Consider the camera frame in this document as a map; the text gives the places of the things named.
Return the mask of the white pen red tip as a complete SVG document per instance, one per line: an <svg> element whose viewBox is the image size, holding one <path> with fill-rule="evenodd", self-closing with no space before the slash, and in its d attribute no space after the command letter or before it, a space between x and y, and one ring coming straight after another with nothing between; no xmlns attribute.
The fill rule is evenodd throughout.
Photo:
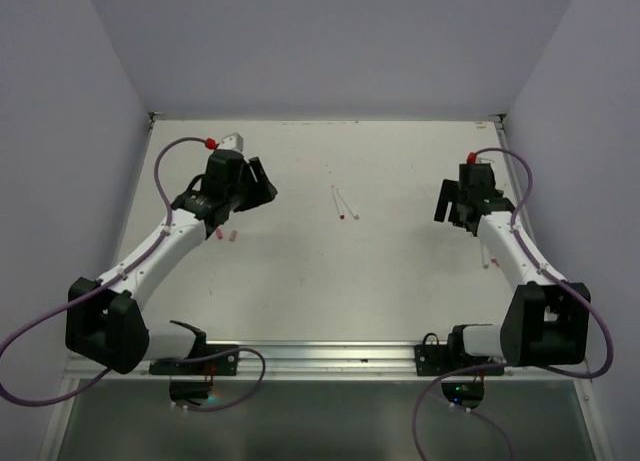
<svg viewBox="0 0 640 461"><path fill-rule="evenodd" d="M331 186L331 193L332 193L332 199L333 199L336 211L337 211L338 218L340 220L344 220L345 219L345 214L344 214L343 205L342 205L342 202L339 199L339 195L338 195L336 187L334 185Z"/></svg>

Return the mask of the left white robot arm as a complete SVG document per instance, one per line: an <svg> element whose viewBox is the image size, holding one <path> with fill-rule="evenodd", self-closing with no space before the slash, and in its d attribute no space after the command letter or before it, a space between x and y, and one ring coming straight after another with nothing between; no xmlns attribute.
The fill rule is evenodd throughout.
<svg viewBox="0 0 640 461"><path fill-rule="evenodd" d="M259 158L215 150L204 173L170 203L165 220L134 251L96 280L72 284L66 347L119 374L143 361L174 362L189 374L201 371L209 356L205 332L177 320L153 324L144 308L176 266L231 214L276 196Z"/></svg>

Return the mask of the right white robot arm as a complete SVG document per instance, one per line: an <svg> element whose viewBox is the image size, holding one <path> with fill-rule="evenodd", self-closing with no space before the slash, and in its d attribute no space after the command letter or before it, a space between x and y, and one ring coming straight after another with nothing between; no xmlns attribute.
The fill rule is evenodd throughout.
<svg viewBox="0 0 640 461"><path fill-rule="evenodd" d="M491 358L515 367L577 365L584 360L589 311L554 281L564 277L519 231L514 211L496 187L488 163L463 163L456 180L442 182L434 220L448 221L476 237L483 260L496 261L513 290L501 324L452 328L445 360L454 372L468 373Z"/></svg>

